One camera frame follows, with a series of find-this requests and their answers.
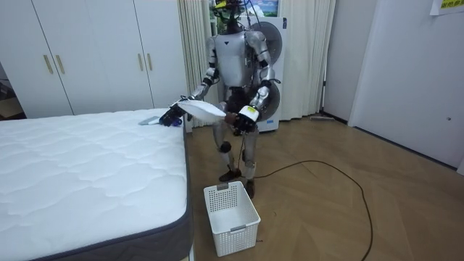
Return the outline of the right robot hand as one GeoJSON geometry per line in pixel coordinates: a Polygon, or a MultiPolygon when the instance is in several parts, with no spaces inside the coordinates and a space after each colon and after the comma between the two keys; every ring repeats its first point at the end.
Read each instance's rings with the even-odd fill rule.
{"type": "Polygon", "coordinates": [[[183,116],[186,111],[178,106],[178,103],[171,105],[166,113],[160,117],[159,124],[167,127],[178,127],[183,123],[183,116]]]}

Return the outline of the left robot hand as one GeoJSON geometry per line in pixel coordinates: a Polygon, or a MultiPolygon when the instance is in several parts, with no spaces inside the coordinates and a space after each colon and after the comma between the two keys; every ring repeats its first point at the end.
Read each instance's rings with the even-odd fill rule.
{"type": "Polygon", "coordinates": [[[259,111],[254,107],[249,105],[242,107],[233,122],[234,133],[236,135],[251,133],[256,127],[259,116],[259,111]]]}

